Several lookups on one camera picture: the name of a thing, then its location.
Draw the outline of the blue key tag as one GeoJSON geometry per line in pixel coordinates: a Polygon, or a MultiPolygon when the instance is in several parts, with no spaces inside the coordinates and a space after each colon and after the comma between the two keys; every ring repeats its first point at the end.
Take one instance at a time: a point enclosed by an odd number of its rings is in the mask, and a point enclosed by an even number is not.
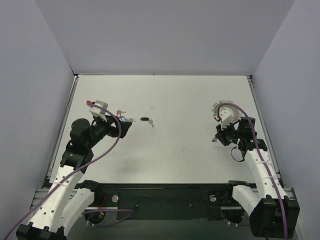
{"type": "Polygon", "coordinates": [[[127,121],[128,121],[124,116],[121,116],[121,117],[120,117],[120,120],[121,120],[122,122],[127,122],[127,121]]]}

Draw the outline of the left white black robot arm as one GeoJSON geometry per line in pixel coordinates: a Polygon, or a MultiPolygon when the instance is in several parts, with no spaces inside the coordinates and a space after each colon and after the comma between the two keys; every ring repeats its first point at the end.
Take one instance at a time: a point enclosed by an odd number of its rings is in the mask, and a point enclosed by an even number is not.
{"type": "Polygon", "coordinates": [[[80,183],[94,157],[93,147],[105,136],[117,140],[124,138],[131,126],[132,122],[116,121],[111,116],[94,117],[92,122],[85,118],[75,120],[49,192],[29,222],[19,225],[16,237],[19,240],[67,239],[85,209],[104,202],[100,183],[93,180],[80,183]],[[72,195],[79,183],[79,189],[72,195]]]}

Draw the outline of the red tag key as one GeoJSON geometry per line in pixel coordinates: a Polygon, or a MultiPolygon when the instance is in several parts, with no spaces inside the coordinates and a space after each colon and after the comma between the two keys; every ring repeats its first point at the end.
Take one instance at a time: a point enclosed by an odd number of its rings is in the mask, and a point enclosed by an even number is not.
{"type": "Polygon", "coordinates": [[[125,113],[126,113],[126,111],[122,111],[122,110],[119,109],[116,112],[116,116],[117,116],[118,119],[120,119],[122,117],[122,115],[125,114],[125,113]]]}

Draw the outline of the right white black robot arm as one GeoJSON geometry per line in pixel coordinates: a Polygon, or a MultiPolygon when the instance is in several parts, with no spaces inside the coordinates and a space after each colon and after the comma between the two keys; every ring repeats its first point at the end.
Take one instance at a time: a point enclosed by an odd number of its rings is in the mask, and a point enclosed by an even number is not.
{"type": "Polygon", "coordinates": [[[249,216],[249,226],[255,237],[289,240],[293,237],[300,206],[283,189],[268,148],[263,139],[257,138],[255,119],[241,117],[236,124],[222,124],[216,117],[215,138],[224,146],[236,144],[247,163],[256,185],[257,193],[247,183],[237,182],[223,192],[224,201],[230,205],[237,202],[249,216]]]}

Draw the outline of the white disc wire keyring holder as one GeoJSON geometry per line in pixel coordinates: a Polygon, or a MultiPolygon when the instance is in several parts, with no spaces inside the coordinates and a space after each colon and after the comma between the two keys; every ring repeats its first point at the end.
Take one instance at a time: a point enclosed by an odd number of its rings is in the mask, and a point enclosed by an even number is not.
{"type": "Polygon", "coordinates": [[[213,105],[213,109],[212,109],[213,116],[215,117],[215,116],[219,115],[219,112],[224,109],[232,109],[234,111],[234,113],[236,115],[236,117],[235,117],[236,122],[240,119],[241,114],[239,113],[239,110],[235,107],[235,103],[231,100],[220,100],[220,101],[216,102],[213,105]]]}

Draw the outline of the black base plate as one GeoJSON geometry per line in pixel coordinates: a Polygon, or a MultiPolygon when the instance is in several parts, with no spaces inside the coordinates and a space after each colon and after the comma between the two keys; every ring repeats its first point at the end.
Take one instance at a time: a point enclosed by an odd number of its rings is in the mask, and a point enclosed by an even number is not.
{"type": "Polygon", "coordinates": [[[227,183],[102,183],[89,209],[117,208],[117,219],[133,210],[132,220],[229,220],[247,215],[231,198],[227,183]]]}

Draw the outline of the black tag silver key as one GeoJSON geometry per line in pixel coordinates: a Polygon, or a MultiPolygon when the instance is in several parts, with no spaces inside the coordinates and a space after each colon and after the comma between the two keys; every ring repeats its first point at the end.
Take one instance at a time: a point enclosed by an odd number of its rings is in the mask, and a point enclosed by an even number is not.
{"type": "Polygon", "coordinates": [[[149,117],[141,117],[140,120],[143,121],[143,122],[148,122],[151,125],[151,127],[154,128],[154,121],[151,118],[149,118],[149,117]]]}

